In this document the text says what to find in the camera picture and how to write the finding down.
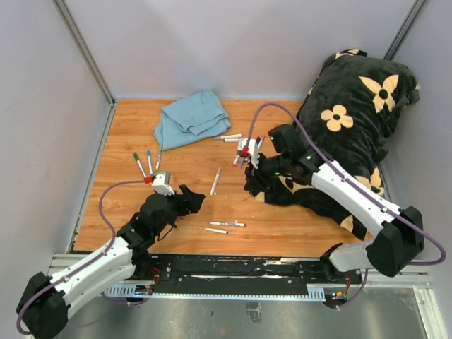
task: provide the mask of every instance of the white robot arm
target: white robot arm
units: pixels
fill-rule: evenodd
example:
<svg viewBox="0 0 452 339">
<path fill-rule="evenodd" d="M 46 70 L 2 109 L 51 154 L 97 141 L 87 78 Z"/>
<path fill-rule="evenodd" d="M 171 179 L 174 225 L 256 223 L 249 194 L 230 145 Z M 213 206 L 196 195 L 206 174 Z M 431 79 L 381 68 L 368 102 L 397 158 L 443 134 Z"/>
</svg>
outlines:
<svg viewBox="0 0 452 339">
<path fill-rule="evenodd" d="M 46 276 L 34 275 L 20 299 L 16 312 L 36 339 L 54 338 L 68 320 L 92 298 L 127 278 L 142 278 L 153 264 L 148 248 L 167 226 L 176 227 L 177 217 L 197 213 L 203 194 L 170 186 L 169 172 L 155 175 L 150 195 L 128 223 L 97 251 L 77 264 Z"/>
<path fill-rule="evenodd" d="M 414 223 L 422 229 L 422 216 L 413 207 L 403 210 L 394 203 L 376 195 L 365 185 L 348 174 L 338 162 L 329 157 L 331 166 L 313 150 L 304 150 L 299 136 L 290 125 L 281 125 L 269 131 L 270 139 L 278 153 L 266 158 L 256 150 L 256 143 L 249 143 L 245 190 L 266 191 L 266 180 L 276 175 L 298 179 L 328 194 L 354 215 L 374 236 L 373 240 L 358 244 L 337 244 L 322 257 L 324 273 L 334 280 L 339 273 L 355 269 L 375 268 L 393 277 L 424 248 L 424 238 L 407 227 L 394 215 Z M 246 139 L 239 142 L 237 154 L 243 156 Z M 379 202 L 374 204 L 360 191 Z"/>
</svg>

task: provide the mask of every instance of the gray wall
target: gray wall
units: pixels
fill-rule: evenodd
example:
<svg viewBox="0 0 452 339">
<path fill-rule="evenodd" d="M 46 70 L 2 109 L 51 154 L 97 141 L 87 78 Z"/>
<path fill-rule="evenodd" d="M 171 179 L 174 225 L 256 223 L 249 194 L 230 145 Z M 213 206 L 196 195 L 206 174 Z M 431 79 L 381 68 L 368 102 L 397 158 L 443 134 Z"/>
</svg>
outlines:
<svg viewBox="0 0 452 339">
<path fill-rule="evenodd" d="M 350 47 L 382 57 L 413 0 L 66 0 L 117 97 L 300 99 Z"/>
<path fill-rule="evenodd" d="M 2 338 L 73 229 L 107 104 L 48 0 L 0 1 Z"/>
<path fill-rule="evenodd" d="M 395 58 L 418 78 L 421 100 L 406 109 L 391 140 L 384 169 L 391 196 L 418 207 L 424 228 L 448 250 L 431 268 L 434 291 L 452 335 L 452 3 L 430 1 Z M 425 256 L 438 258 L 428 244 Z"/>
</svg>

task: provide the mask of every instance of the wooden floor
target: wooden floor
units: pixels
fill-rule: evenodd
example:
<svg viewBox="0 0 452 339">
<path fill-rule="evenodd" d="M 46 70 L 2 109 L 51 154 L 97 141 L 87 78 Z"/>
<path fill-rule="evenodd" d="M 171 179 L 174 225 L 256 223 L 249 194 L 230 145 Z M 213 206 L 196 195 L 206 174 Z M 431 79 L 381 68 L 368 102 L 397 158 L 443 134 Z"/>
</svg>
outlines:
<svg viewBox="0 0 452 339">
<path fill-rule="evenodd" d="M 114 116 L 107 143 L 97 170 L 93 189 L 78 234 L 75 250 L 94 250 L 110 237 L 110 231 L 97 211 L 102 192 L 122 180 L 142 179 L 133 152 L 138 152 L 147 170 L 146 150 L 158 150 L 152 130 L 159 123 L 160 109 L 169 100 L 122 100 Z M 227 134 L 247 134 L 249 124 L 260 101 L 224 101 L 232 127 Z M 294 113 L 300 102 L 282 102 Z M 254 136 L 267 134 L 273 127 L 290 122 L 290 118 L 275 107 L 265 108 L 259 116 Z M 187 185 L 203 193 L 206 199 L 198 214 L 179 221 L 163 241 L 151 252 L 183 254 L 229 254 L 250 256 L 320 256 L 338 242 L 352 243 L 355 238 L 328 218 L 321 218 L 300 206 L 277 207 L 263 204 L 243 190 L 244 168 L 232 166 L 237 145 L 211 138 L 164 151 L 161 170 L 172 173 L 172 187 Z M 275 154 L 266 141 L 263 152 Z M 210 187 L 221 167 L 216 196 L 209 196 Z M 118 230 L 138 211 L 153 192 L 150 185 L 117 187 L 104 200 L 104 212 Z M 217 221 L 245 222 L 246 227 L 228 227 L 228 235 L 207 232 L 203 228 Z"/>
</svg>

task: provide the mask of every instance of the blue towel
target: blue towel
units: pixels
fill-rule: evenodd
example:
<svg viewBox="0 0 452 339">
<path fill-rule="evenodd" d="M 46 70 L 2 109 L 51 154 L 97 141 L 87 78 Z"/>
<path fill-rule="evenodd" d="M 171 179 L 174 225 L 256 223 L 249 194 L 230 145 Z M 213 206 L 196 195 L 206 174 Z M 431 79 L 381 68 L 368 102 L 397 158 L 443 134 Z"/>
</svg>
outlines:
<svg viewBox="0 0 452 339">
<path fill-rule="evenodd" d="M 162 149 L 170 150 L 226 132 L 228 117 L 214 92 L 199 92 L 163 107 L 153 133 Z"/>
</svg>

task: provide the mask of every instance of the plush toy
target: plush toy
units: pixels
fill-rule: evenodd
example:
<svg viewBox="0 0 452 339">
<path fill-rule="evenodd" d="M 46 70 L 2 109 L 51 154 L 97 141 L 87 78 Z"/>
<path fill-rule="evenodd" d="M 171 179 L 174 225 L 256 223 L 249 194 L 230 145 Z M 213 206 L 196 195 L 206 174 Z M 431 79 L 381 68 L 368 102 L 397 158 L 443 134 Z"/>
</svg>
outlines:
<svg viewBox="0 0 452 339">
<path fill-rule="evenodd" d="M 378 166 L 388 154 L 386 140 L 396 130 L 402 109 L 418 100 L 408 67 L 349 49 L 327 58 L 297 118 L 320 149 L 381 196 Z M 300 204 L 332 218 L 358 239 L 365 238 L 367 229 L 361 222 L 314 187 L 286 177 L 269 179 L 268 187 L 266 192 L 250 193 L 278 206 Z"/>
</svg>

